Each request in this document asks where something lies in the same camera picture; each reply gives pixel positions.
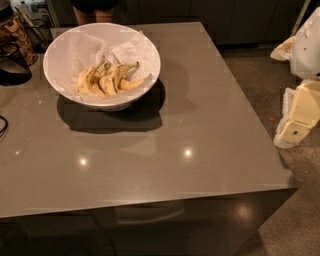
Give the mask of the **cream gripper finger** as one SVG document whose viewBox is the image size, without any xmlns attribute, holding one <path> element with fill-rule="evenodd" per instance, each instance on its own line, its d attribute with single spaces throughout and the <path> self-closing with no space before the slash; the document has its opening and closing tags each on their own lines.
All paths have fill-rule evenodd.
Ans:
<svg viewBox="0 0 320 256">
<path fill-rule="evenodd" d="M 289 37 L 276 48 L 270 54 L 270 57 L 278 61 L 287 61 L 291 57 L 291 48 L 295 37 Z"/>
<path fill-rule="evenodd" d="M 282 114 L 273 142 L 278 148 L 292 148 L 320 121 L 320 82 L 303 80 L 295 89 L 287 88 Z"/>
</svg>

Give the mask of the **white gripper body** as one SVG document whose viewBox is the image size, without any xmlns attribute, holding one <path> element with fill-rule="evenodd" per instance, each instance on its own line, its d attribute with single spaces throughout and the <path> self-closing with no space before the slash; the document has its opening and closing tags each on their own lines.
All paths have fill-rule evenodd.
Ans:
<svg viewBox="0 0 320 256">
<path fill-rule="evenodd" d="M 320 7 L 313 11 L 294 36 L 290 69 L 301 79 L 320 79 Z"/>
</svg>

